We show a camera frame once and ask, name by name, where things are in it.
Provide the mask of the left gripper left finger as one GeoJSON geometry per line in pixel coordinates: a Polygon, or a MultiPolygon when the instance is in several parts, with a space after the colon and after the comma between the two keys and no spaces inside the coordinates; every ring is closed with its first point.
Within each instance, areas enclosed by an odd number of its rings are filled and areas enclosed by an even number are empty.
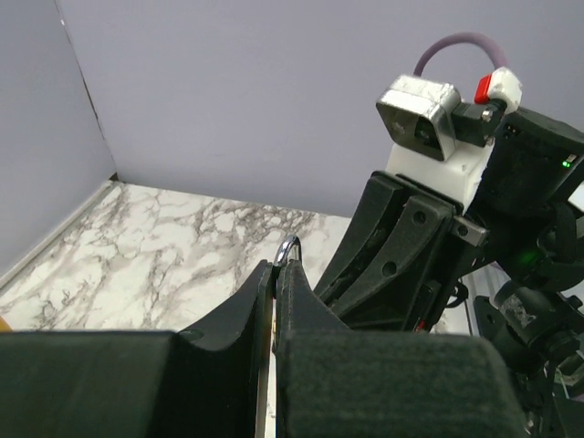
{"type": "Polygon", "coordinates": [[[260,437],[276,270],[180,331],[1,337],[4,437],[260,437]]]}

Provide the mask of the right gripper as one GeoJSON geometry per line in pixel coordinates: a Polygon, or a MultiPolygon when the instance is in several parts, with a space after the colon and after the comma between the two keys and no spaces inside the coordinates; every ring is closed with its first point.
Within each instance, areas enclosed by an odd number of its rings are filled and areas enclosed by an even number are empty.
{"type": "Polygon", "coordinates": [[[428,331],[478,248],[456,236],[455,209],[374,172],[315,294],[352,329],[428,331]]]}

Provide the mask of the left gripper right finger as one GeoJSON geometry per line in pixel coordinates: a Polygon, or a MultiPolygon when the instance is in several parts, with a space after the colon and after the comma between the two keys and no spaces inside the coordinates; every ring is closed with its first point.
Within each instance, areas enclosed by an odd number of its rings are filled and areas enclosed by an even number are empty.
{"type": "Polygon", "coordinates": [[[302,265],[276,290],[280,437],[522,437],[506,365],[486,340],[357,331],[312,292],[302,265]]]}

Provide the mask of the brass padlock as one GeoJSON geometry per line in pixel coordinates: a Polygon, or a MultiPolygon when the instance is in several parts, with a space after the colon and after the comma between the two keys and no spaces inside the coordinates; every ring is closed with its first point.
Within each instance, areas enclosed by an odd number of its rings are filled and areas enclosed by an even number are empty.
{"type": "MultiPolygon", "coordinates": [[[[302,247],[300,238],[297,235],[288,235],[279,245],[274,258],[273,267],[276,270],[276,282],[278,282],[279,272],[291,260],[302,262],[302,247]]],[[[272,318],[272,340],[271,351],[276,354],[277,333],[276,333],[276,298],[273,299],[272,318]]]]}

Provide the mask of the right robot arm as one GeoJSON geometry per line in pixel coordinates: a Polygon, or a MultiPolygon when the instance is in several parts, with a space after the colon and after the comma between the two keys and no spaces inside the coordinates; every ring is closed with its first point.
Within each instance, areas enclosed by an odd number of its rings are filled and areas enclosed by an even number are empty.
{"type": "Polygon", "coordinates": [[[499,264],[507,281],[471,300],[481,337],[503,356],[534,437],[573,437],[583,424],[557,372],[575,375],[583,279],[583,215],[568,202],[583,179],[583,135],[530,109],[495,118],[495,145],[464,209],[402,171],[371,175],[349,228],[316,286],[350,328],[431,330],[470,298],[464,276],[499,264]]]}

